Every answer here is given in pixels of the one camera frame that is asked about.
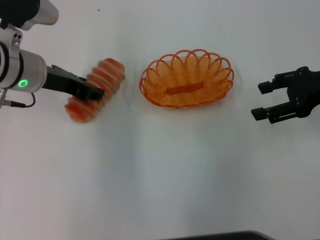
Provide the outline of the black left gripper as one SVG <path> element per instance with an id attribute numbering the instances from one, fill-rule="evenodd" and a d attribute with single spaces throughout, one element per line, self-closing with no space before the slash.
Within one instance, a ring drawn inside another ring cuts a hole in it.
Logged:
<path id="1" fill-rule="evenodd" d="M 56 65 L 47 66 L 47 76 L 43 89 L 71 94 L 83 101 L 99 101 L 105 90 L 87 83 L 85 77 L 78 77 Z"/>

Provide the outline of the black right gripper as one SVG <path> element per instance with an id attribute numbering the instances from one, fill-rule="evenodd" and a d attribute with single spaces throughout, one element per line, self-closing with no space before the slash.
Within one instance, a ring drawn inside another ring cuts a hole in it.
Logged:
<path id="1" fill-rule="evenodd" d="M 251 110 L 256 121 L 268 119 L 271 124 L 293 118 L 306 118 L 320 104 L 320 72 L 307 66 L 295 71 L 278 73 L 272 81 L 258 84 L 261 94 L 287 88 L 289 101 L 271 107 Z"/>

